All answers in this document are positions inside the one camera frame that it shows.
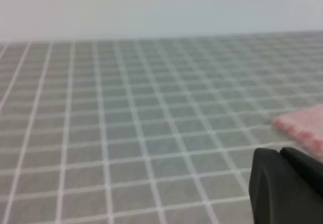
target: pink object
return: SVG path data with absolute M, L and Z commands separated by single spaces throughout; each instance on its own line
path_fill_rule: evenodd
M 275 117 L 273 125 L 314 156 L 323 158 L 323 104 Z

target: gray grid mat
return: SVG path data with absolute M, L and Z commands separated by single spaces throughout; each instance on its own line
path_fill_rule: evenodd
M 323 33 L 3 45 L 0 216 L 249 224 L 253 149 L 323 99 Z

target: black plastic part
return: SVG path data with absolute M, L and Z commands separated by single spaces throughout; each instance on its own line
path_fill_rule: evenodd
M 323 198 L 323 164 L 292 147 L 284 147 L 280 155 Z
M 274 150 L 255 150 L 249 194 L 255 224 L 323 223 L 323 199 Z

